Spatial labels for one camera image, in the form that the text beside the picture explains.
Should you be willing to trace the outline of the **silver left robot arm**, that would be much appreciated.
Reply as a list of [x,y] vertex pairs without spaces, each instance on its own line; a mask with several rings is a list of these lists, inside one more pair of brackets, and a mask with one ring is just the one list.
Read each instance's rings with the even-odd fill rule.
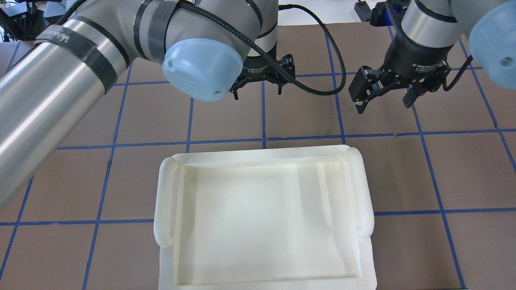
[[216,102],[259,54],[281,71],[277,0],[81,0],[1,78],[1,209],[137,58]]

